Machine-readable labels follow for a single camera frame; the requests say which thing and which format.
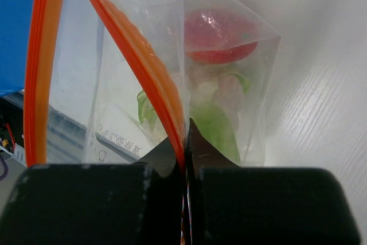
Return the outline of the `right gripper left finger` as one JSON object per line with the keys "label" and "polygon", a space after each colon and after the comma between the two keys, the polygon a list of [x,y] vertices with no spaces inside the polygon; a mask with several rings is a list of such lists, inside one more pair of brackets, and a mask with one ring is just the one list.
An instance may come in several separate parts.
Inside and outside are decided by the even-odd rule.
{"label": "right gripper left finger", "polygon": [[1,214],[1,243],[180,244],[181,180],[168,140],[133,164],[31,166]]}

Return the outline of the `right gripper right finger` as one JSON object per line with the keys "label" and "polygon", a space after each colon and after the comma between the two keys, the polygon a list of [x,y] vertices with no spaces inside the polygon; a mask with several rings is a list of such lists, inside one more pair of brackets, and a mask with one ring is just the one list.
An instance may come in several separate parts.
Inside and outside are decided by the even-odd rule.
{"label": "right gripper right finger", "polygon": [[360,244],[343,188],[321,168],[242,168],[190,123],[186,148],[193,244]]}

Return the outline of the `white green toy cabbage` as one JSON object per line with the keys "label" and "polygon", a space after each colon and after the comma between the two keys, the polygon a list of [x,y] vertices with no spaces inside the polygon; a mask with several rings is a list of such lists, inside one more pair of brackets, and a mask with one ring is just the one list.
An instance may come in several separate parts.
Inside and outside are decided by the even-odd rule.
{"label": "white green toy cabbage", "polygon": [[236,64],[194,65],[188,77],[174,70],[168,73],[172,82],[184,92],[179,106],[184,116],[177,126],[182,145],[187,138],[189,119],[193,119],[201,135],[222,155],[240,163],[240,150],[236,140],[239,130],[239,112],[251,82]]}

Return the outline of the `clear zip top bag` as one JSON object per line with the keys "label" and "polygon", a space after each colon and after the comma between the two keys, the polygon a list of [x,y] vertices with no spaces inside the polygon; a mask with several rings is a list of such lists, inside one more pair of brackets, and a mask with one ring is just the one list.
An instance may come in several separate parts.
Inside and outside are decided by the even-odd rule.
{"label": "clear zip top bag", "polygon": [[[183,195],[181,242],[192,244],[188,215],[186,148],[176,145],[184,117],[183,78],[203,64],[185,54],[184,23],[195,10],[223,9],[257,27],[256,49],[236,64],[251,86],[239,112],[240,163],[257,161],[253,139],[274,66],[280,35],[238,0],[34,0],[24,98],[28,168],[34,165],[133,164],[164,140],[174,150]],[[86,127],[78,164],[47,161],[49,109]]]}

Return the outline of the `red orange toy mango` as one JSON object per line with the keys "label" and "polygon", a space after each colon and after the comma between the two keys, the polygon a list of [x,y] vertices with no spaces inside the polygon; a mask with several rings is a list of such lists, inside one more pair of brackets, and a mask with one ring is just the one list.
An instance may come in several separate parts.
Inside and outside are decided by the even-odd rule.
{"label": "red orange toy mango", "polygon": [[256,25],[223,9],[195,10],[185,17],[185,54],[203,64],[228,64],[248,57],[258,45]]}

